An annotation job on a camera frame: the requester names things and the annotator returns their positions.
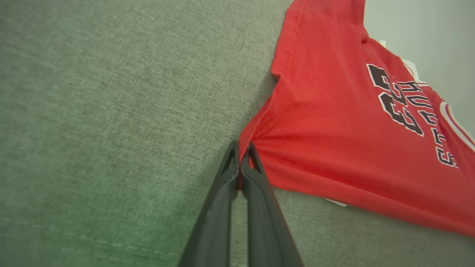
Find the basketball jersey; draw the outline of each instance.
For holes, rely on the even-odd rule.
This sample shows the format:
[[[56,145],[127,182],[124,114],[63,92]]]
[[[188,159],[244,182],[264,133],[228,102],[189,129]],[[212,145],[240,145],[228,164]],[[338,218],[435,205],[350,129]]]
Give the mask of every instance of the basketball jersey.
[[[450,106],[368,37],[364,0],[297,0],[240,136],[271,184],[475,237],[475,142]]]

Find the green fabric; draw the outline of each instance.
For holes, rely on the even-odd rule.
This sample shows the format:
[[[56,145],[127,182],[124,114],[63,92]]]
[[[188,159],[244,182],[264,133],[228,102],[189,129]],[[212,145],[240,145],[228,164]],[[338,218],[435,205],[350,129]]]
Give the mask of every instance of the green fabric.
[[[0,266],[176,265],[290,3],[0,2]],[[276,194],[308,267],[475,266],[473,238]]]

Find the gray wall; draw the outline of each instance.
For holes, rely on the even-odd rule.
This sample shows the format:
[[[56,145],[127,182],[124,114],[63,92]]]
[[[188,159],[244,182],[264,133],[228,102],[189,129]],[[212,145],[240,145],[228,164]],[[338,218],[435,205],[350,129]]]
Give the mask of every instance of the gray wall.
[[[416,64],[421,80],[475,136],[475,1],[366,0],[365,27]]]

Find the jersey armhole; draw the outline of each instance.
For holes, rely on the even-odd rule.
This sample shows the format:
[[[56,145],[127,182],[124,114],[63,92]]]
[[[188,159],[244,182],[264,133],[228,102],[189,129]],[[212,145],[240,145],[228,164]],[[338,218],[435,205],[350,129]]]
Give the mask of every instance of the jersey armhole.
[[[465,128],[458,123],[452,114],[452,107],[446,102],[440,103],[439,112],[450,126],[450,130],[455,134],[455,136],[461,140],[465,146],[467,146],[473,153],[475,153],[475,141],[474,138],[465,130]]]

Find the red fabric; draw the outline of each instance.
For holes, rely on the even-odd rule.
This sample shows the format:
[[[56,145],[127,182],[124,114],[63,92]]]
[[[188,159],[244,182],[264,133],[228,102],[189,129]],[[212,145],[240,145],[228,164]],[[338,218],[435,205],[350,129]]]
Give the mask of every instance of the red fabric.
[[[368,37],[363,12],[363,0],[290,6],[271,67],[278,83],[242,132],[241,157],[252,141],[276,187],[475,237],[475,152],[437,93]]]

